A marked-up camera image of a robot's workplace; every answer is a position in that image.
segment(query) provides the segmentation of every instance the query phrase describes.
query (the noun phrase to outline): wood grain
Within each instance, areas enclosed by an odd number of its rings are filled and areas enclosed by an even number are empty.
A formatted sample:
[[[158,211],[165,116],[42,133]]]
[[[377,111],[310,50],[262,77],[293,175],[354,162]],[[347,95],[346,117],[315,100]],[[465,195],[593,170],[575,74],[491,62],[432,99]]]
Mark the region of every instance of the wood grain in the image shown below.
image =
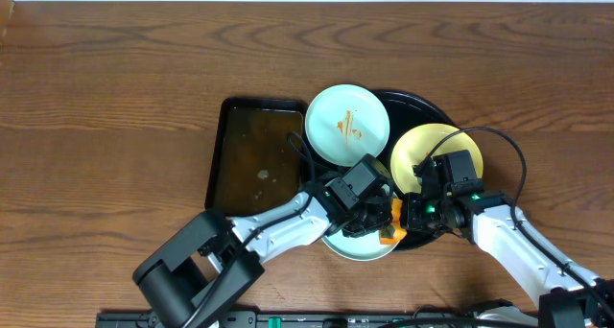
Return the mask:
[[[11,19],[13,5],[14,2],[12,0],[0,0],[0,46],[2,46],[2,39],[7,32],[7,25]]]
[[[220,103],[311,101],[353,82],[412,91],[522,147],[521,207],[614,277],[614,6],[19,3],[0,54],[0,325],[82,327],[144,309],[134,268],[203,205]],[[490,188],[511,148],[475,134]],[[267,264],[262,310],[412,311],[503,297],[534,310],[453,237],[372,263],[322,243]]]

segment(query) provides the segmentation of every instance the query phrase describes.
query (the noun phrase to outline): black plate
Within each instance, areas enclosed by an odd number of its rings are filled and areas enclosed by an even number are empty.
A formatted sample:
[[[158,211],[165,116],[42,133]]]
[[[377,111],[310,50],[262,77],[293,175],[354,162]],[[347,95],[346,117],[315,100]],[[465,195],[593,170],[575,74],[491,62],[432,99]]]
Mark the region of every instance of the black plate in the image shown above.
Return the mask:
[[[371,90],[382,101],[390,119],[390,136],[384,150],[377,157],[390,168],[390,158],[396,142],[407,131],[429,123],[442,123],[454,126],[454,122],[439,107],[413,93],[395,90]],[[397,195],[402,194],[395,188]],[[394,249],[411,250],[436,240],[440,234],[412,232]]]

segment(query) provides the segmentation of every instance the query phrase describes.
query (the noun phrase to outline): stacked plates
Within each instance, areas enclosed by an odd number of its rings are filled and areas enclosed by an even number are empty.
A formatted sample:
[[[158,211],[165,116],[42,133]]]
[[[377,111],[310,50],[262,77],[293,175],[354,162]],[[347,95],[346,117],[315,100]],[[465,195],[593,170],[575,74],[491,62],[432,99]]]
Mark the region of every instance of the stacked plates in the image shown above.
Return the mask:
[[[351,167],[366,153],[386,165],[396,183],[395,193],[421,191],[412,165],[418,164],[433,146],[458,130],[438,107],[414,94],[376,90],[341,84],[323,90],[311,102],[305,117],[305,132],[316,161],[329,167]],[[482,176],[482,155],[466,134],[444,143],[435,155],[469,150]],[[322,238],[343,257],[370,261],[393,249],[411,249],[434,241],[438,236],[412,233],[396,245],[380,245],[379,234],[361,238],[344,237],[341,231]]]

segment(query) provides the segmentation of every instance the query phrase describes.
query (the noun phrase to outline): black cable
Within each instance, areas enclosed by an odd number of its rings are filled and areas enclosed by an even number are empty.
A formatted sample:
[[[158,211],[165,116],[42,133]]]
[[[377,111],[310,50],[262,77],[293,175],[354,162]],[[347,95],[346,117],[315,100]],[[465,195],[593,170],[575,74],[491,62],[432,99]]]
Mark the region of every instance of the black cable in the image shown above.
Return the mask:
[[[419,326],[420,324],[458,324],[462,326],[479,326],[479,327],[492,327],[492,328],[535,328],[527,324],[505,322],[490,319],[478,319],[471,317],[429,317],[429,318],[410,318],[403,319],[396,322],[391,322],[379,326],[378,328],[399,328]]]
[[[415,310],[415,312],[413,312],[412,318],[418,318],[418,314],[420,314],[420,312],[421,312],[423,309],[426,309],[426,308],[435,309],[435,310],[437,310],[437,312],[438,312],[438,313],[440,313],[440,314],[441,314],[441,317],[445,317],[445,313],[443,313],[443,312],[441,311],[441,309],[440,309],[440,308],[436,307],[435,305],[425,304],[425,305],[422,305],[421,307],[417,308],[417,309]],[[453,325],[453,324],[448,324],[448,327],[450,327],[450,328],[454,328],[454,325]]]
[[[605,300],[590,286],[590,284],[588,284],[586,281],[584,281],[584,279],[579,277],[579,275],[577,275],[572,269],[568,269],[569,265],[566,265],[560,260],[558,260],[543,245],[539,244],[539,242],[537,242],[534,239],[534,237],[525,229],[525,227],[522,225],[522,222],[518,221],[518,218],[516,217],[516,204],[518,203],[518,199],[520,198],[520,193],[522,192],[522,188],[525,186],[525,180],[527,179],[527,161],[525,160],[525,156],[522,154],[520,147],[518,147],[516,142],[514,142],[514,140],[511,137],[507,136],[502,131],[499,131],[493,128],[489,128],[489,127],[471,127],[467,129],[459,129],[445,136],[441,141],[439,141],[435,145],[435,147],[429,152],[426,158],[424,158],[424,160],[422,160],[420,164],[418,164],[414,168],[414,172],[416,174],[420,174],[424,166],[426,166],[428,159],[431,158],[431,156],[433,156],[433,153],[435,153],[435,151],[441,145],[443,145],[444,142],[446,142],[453,136],[456,136],[461,133],[467,133],[469,131],[488,131],[488,132],[495,133],[503,137],[506,141],[508,141],[510,145],[516,150],[516,152],[518,153],[518,156],[520,157],[520,163],[522,165],[522,175],[520,176],[520,183],[518,185],[518,189],[516,190],[516,195],[514,196],[514,199],[511,205],[509,206],[509,214],[514,223],[514,226],[520,231],[520,233],[523,234],[523,236],[525,236],[525,238],[527,238],[529,242],[531,242],[531,244],[533,244],[533,246],[535,246],[539,251],[541,251],[546,257],[548,257],[557,267],[559,267],[561,269],[562,274],[565,274],[565,273],[568,274],[572,279],[576,280],[579,284],[581,284],[582,287],[588,292],[588,294],[592,296],[595,300],[597,300],[597,302],[602,306],[602,309],[607,313],[607,315],[610,316],[612,319],[614,319],[614,311],[612,310],[612,308],[610,308],[610,306],[607,305],[607,302],[605,302]]]
[[[153,312],[153,310],[148,310],[147,312],[139,315],[139,317],[134,321],[134,326],[136,328],[152,328],[153,326],[149,323],[149,320],[148,320],[146,326],[142,326],[142,325],[138,324],[138,321],[141,320],[143,318],[143,316],[150,315],[152,312]]]
[[[307,154],[306,155],[306,159],[307,159],[307,161],[309,163],[309,175],[311,177],[310,181],[315,182],[316,181],[316,165],[315,165],[314,159],[311,156],[311,153],[309,152],[309,149],[307,149],[307,145],[305,144],[305,141],[303,141],[303,139],[300,137],[300,135],[297,134],[296,132],[291,132],[291,133],[288,134],[288,143],[290,145],[292,145],[293,148],[295,148],[295,146],[294,146],[294,144],[292,142],[292,136],[294,136],[294,137],[296,137],[298,139],[298,142],[300,143],[301,148],[303,150],[305,150],[305,152]],[[188,319],[186,319],[185,322],[183,322],[183,324],[181,325],[181,328],[187,328],[190,324],[192,324],[194,319],[202,312],[202,310],[204,310],[204,308],[206,307],[207,303],[209,302],[209,300],[211,300],[211,297],[213,296],[213,294],[215,294],[216,290],[220,287],[220,284],[225,279],[225,277],[228,274],[229,270],[232,268],[232,265],[234,265],[234,263],[246,251],[246,247],[248,246],[249,242],[251,242],[254,238],[256,238],[259,234],[262,233],[262,231],[266,230],[267,228],[269,228],[271,226],[274,226],[274,225],[276,225],[278,223],[283,223],[283,222],[285,222],[288,219],[292,219],[292,218],[295,218],[295,217],[301,215],[307,209],[307,207],[309,207],[309,204],[311,203],[311,200],[313,198],[314,197],[311,194],[309,194],[309,197],[305,201],[305,204],[303,204],[294,213],[289,214],[289,215],[284,216],[284,217],[281,217],[281,218],[278,218],[278,219],[275,219],[275,220],[270,221],[268,223],[265,223],[262,226],[256,227],[253,231],[251,231],[251,233],[248,235],[248,237],[237,248],[237,250],[235,251],[235,253],[232,256],[232,258],[230,259],[230,261],[228,261],[228,263],[222,269],[222,271],[220,272],[218,277],[215,279],[215,281],[211,285],[211,288],[209,289],[209,291],[204,295],[204,297],[202,298],[201,302],[196,307],[196,310],[194,311],[194,313],[192,313],[192,315],[190,315],[188,317]]]
[[[293,132],[293,134],[295,134],[296,137],[300,137],[296,132]],[[309,153],[309,155],[311,157],[311,153],[309,152],[309,149],[307,149],[307,145],[305,144],[305,141],[303,141],[302,138],[300,138],[300,141],[302,141],[301,144],[300,144],[300,147],[303,150],[305,150],[307,153]],[[325,172],[336,172],[335,170],[332,170],[332,169],[328,168],[328,166],[324,166],[324,165],[314,161],[314,159],[305,156],[305,154],[303,154],[303,152],[301,152],[290,139],[288,139],[288,144],[290,145],[290,147],[292,147],[292,149],[296,152],[296,154],[298,155],[298,157],[301,160],[307,161],[308,163],[313,163],[315,167],[317,167],[317,168],[319,168],[321,170],[324,170]]]

